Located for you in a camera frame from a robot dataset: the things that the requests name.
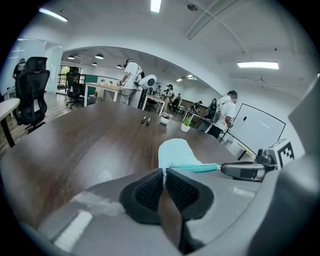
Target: green plant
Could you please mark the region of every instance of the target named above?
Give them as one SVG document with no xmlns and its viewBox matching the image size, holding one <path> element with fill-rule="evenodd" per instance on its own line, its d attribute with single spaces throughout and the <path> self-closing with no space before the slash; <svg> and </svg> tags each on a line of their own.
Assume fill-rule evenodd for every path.
<svg viewBox="0 0 320 256">
<path fill-rule="evenodd" d="M 192 121 L 192 116 L 187 116 L 185 119 L 184 119 L 184 122 L 183 124 L 185 126 L 189 126 L 191 124 L 191 121 Z"/>
</svg>

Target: green board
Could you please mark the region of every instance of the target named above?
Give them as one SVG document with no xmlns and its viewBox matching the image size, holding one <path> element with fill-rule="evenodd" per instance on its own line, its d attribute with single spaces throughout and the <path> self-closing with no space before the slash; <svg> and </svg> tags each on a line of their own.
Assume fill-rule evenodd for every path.
<svg viewBox="0 0 320 256">
<path fill-rule="evenodd" d="M 84 83 L 97 83 L 98 76 L 93 74 L 87 74 L 85 76 Z M 88 95 L 93 95 L 95 93 L 96 87 L 88 86 Z"/>
</svg>

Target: rectangular ceiling light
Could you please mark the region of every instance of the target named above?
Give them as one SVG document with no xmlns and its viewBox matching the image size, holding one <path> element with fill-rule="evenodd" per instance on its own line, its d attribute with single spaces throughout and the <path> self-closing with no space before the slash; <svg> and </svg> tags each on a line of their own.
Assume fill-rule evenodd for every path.
<svg viewBox="0 0 320 256">
<path fill-rule="evenodd" d="M 279 66 L 274 61 L 246 61 L 238 62 L 240 68 L 260 68 L 260 69 L 273 69 L 278 70 Z"/>
<path fill-rule="evenodd" d="M 160 12 L 161 0 L 151 0 L 151 12 Z"/>
<path fill-rule="evenodd" d="M 52 17 L 55 17 L 55 18 L 57 18 L 57 19 L 59 19 L 59 20 L 61 20 L 61 21 L 63 21 L 63 22 L 67 22 L 67 21 L 68 21 L 67 18 L 62 17 L 61 15 L 59 15 L 59 14 L 53 12 L 53 11 L 44 9 L 44 8 L 40 8 L 40 9 L 39 9 L 39 12 L 40 12 L 40 13 L 43 13 L 43 14 L 48 14 L 48 15 L 50 15 L 50 16 L 52 16 Z"/>
</svg>

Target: round table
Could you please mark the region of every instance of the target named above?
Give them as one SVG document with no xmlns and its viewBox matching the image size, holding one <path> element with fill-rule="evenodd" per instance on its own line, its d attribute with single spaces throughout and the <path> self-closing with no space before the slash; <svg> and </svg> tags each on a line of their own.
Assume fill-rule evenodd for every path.
<svg viewBox="0 0 320 256">
<path fill-rule="evenodd" d="M 141 123 L 151 118 L 149 126 Z M 106 101 L 60 116 L 41 126 L 0 161 L 4 187 L 20 221 L 37 228 L 53 211 L 93 185 L 158 168 L 159 146 L 187 141 L 202 163 L 235 162 L 213 136 L 181 123 Z M 220 171 L 214 176 L 229 178 Z"/>
<path fill-rule="evenodd" d="M 0 103 L 1 126 L 3 129 L 4 135 L 6 137 L 6 140 L 8 141 L 11 148 L 15 145 L 15 142 L 11 137 L 11 133 L 9 131 L 8 124 L 6 121 L 6 116 L 9 115 L 14 109 L 16 109 L 19 106 L 19 104 L 20 104 L 20 99 L 18 98 L 8 99 Z"/>
</svg>

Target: white t-shirt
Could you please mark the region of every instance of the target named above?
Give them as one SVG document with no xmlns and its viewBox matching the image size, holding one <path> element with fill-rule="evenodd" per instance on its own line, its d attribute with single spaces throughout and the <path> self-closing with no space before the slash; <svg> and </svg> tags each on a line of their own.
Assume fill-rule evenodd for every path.
<svg viewBox="0 0 320 256">
<path fill-rule="evenodd" d="M 228 95 L 221 98 L 220 101 L 222 104 L 221 113 L 218 121 L 214 124 L 214 126 L 224 131 L 228 127 L 226 124 L 226 117 L 233 118 L 235 116 L 236 105 Z"/>
<path fill-rule="evenodd" d="M 126 66 L 124 72 L 129 73 L 129 77 L 126 80 L 125 85 L 123 86 L 124 89 L 138 89 L 138 85 L 134 83 L 134 77 L 137 73 L 141 72 L 141 68 L 135 62 L 129 62 Z"/>
</svg>

